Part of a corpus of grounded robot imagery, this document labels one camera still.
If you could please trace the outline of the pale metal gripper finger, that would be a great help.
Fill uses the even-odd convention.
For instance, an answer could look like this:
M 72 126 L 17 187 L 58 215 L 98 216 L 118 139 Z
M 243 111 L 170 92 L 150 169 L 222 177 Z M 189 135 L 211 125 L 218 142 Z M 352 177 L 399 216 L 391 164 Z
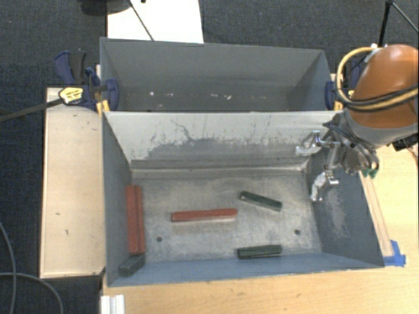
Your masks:
M 321 133 L 319 130 L 310 132 L 299 145 L 295 147 L 296 156 L 311 156 L 322 149 L 330 148 L 331 135 L 329 132 Z
M 335 177 L 333 171 L 323 171 L 315 179 L 311 186 L 310 200 L 312 202 L 322 201 L 325 192 L 335 188 L 340 184 L 340 180 Z

